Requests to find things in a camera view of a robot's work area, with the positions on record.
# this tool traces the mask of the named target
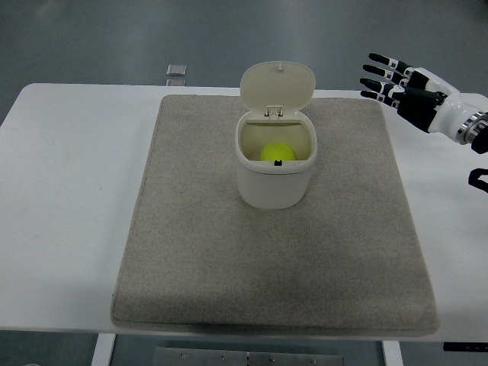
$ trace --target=robot finger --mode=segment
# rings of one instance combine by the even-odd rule
[[[377,63],[382,63],[383,65],[389,66],[391,69],[398,71],[400,74],[406,77],[410,77],[415,71],[414,67],[407,65],[403,61],[391,59],[390,57],[378,55],[377,53],[370,53],[369,58]]]
[[[371,89],[373,92],[382,94],[385,97],[396,99],[393,97],[396,93],[404,93],[405,88],[403,86],[394,85],[386,82],[377,82],[376,80],[361,78],[359,82],[365,87]]]
[[[379,101],[380,103],[384,103],[387,106],[393,107],[393,108],[398,108],[398,104],[399,104],[398,101],[395,101],[394,99],[389,98],[389,97],[385,97],[382,94],[375,93],[374,91],[362,91],[361,97],[374,99],[376,101]]]
[[[363,65],[363,70],[371,72],[375,75],[383,76],[386,80],[391,80],[395,84],[405,86],[409,82],[409,78],[406,78],[402,74],[390,70],[380,69],[379,67],[372,65]]]
[[[377,82],[376,80],[362,78],[359,82],[380,95],[388,97],[398,102],[408,102],[416,105],[419,108],[436,108],[444,102],[445,96],[439,92],[431,92],[410,88],[408,86],[400,86],[388,84],[386,82]]]

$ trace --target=bin hinge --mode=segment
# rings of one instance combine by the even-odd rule
[[[277,120],[279,117],[283,117],[282,106],[280,105],[267,106],[265,117],[269,117],[270,120]]]

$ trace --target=metal plate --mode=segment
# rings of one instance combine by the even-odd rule
[[[168,65],[168,70],[166,71],[166,76],[185,76],[186,75],[186,65]]]
[[[186,80],[184,79],[168,79],[166,80],[166,86],[185,86]]]
[[[344,366],[341,356],[161,348],[152,366]]]

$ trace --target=gray mat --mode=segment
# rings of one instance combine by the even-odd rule
[[[319,156],[305,197],[286,210],[258,210],[239,196],[233,134],[245,112],[236,97],[162,100],[113,322],[434,332],[435,300],[380,105],[313,99],[302,110]]]

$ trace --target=black clip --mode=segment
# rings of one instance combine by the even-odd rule
[[[467,180],[469,185],[480,189],[488,193],[488,183],[480,180],[481,175],[488,175],[488,169],[476,168],[470,173],[470,177]]]

